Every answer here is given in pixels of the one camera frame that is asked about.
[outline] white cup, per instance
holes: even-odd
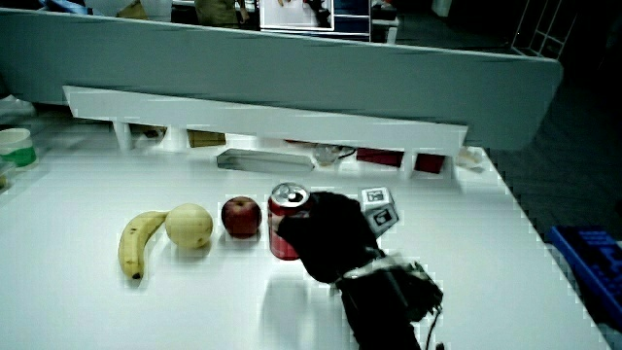
[[[10,128],[0,131],[0,158],[12,162],[17,170],[25,170],[37,163],[30,131],[25,128]]]

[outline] soda can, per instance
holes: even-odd
[[[296,260],[298,253],[290,243],[276,234],[278,224],[285,217],[308,218],[312,205],[309,195],[309,191],[302,185],[283,183],[272,190],[268,199],[270,251],[281,260]]]

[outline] cardboard box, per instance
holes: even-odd
[[[188,130],[191,147],[221,146],[226,143],[225,135],[220,132]]]

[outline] yellow banana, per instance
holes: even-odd
[[[132,219],[121,235],[119,263],[123,273],[140,279],[145,272],[145,245],[154,232],[164,223],[168,212],[149,211]]]

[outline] apple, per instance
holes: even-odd
[[[261,209],[247,196],[228,200],[221,211],[226,231],[236,238],[248,238],[256,234],[261,224]]]

